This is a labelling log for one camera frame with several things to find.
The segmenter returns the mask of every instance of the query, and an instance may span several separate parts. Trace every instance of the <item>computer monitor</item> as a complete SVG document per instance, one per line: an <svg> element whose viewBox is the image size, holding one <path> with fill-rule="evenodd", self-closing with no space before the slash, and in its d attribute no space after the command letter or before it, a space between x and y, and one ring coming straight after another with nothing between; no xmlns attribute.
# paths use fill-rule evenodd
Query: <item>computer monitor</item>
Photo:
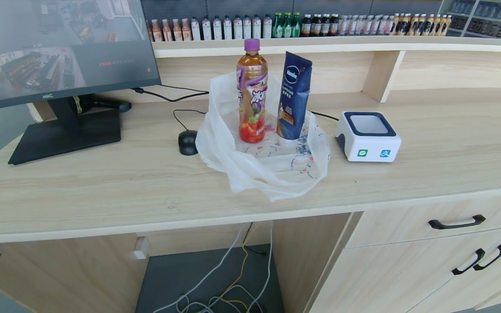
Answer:
<svg viewBox="0 0 501 313"><path fill-rule="evenodd" d="M158 85L141 0L0 0L0 108L47 100L9 163L121 139L119 111L77 115L75 97Z"/></svg>

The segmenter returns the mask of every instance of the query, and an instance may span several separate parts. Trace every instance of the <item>monitor base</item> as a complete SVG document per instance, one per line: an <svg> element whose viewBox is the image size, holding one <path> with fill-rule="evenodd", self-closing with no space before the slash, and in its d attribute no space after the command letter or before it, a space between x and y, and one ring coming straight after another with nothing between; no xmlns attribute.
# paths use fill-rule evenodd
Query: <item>monitor base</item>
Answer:
<svg viewBox="0 0 501 313"><path fill-rule="evenodd" d="M64 104L60 103L60 110L70 110ZM121 140L118 110L78 115L74 117L78 124L73 127L73 131L56 115L57 120L32 124L26 129L9 164L17 165Z"/></svg>

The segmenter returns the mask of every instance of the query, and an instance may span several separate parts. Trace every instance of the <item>green bottle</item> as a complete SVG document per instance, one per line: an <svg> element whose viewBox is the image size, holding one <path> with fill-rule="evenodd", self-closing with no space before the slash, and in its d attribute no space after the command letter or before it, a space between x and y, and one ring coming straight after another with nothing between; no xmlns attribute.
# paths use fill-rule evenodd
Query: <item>green bottle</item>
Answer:
<svg viewBox="0 0 501 313"><path fill-rule="evenodd" d="M281 12L276 12L276 14L274 15L274 28L272 28L272 34L274 38L281 38L282 34L284 34Z"/></svg>
<svg viewBox="0 0 501 313"><path fill-rule="evenodd" d="M291 37L299 37L301 35L301 26L299 24L300 13L293 14L293 22L291 23Z"/></svg>
<svg viewBox="0 0 501 313"><path fill-rule="evenodd" d="M291 37L291 13L286 12L284 20L285 20L284 38L290 38Z"/></svg>

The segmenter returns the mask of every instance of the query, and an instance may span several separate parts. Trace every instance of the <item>black mouse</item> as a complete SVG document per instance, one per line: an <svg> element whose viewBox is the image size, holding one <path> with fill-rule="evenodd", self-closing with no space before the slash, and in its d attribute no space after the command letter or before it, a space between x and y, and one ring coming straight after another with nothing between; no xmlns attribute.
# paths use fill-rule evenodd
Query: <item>black mouse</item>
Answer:
<svg viewBox="0 0 501 313"><path fill-rule="evenodd" d="M197 154L197 131L186 130L179 134L179 152L183 155Z"/></svg>

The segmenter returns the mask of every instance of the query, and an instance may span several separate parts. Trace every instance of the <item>monitor stand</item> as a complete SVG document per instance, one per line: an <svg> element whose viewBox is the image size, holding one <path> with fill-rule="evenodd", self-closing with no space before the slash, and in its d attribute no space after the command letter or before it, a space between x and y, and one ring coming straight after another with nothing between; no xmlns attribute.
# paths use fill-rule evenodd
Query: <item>monitor stand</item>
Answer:
<svg viewBox="0 0 501 313"><path fill-rule="evenodd" d="M121 140L119 110L76 115L72 97L48 100L48 103L57 120L30 125L9 164L17 165Z"/></svg>

